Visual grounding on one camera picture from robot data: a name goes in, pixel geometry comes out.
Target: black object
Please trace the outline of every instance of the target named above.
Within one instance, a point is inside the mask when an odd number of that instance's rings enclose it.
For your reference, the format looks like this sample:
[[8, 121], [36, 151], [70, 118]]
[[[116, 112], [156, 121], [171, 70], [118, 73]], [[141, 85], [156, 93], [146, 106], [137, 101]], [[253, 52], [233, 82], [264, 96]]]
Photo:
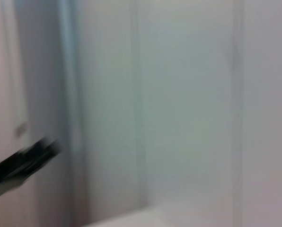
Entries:
[[0, 195], [20, 186], [28, 177], [42, 168], [59, 153], [56, 143], [45, 139], [28, 149], [18, 151], [0, 163]]

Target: blurry black object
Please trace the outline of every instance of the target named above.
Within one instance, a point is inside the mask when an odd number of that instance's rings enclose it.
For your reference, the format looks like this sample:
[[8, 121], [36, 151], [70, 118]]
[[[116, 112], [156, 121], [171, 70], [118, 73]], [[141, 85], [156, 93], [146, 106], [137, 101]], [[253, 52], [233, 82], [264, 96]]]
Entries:
[[24, 183], [33, 173], [58, 155], [56, 143], [42, 139], [0, 162], [0, 196]]

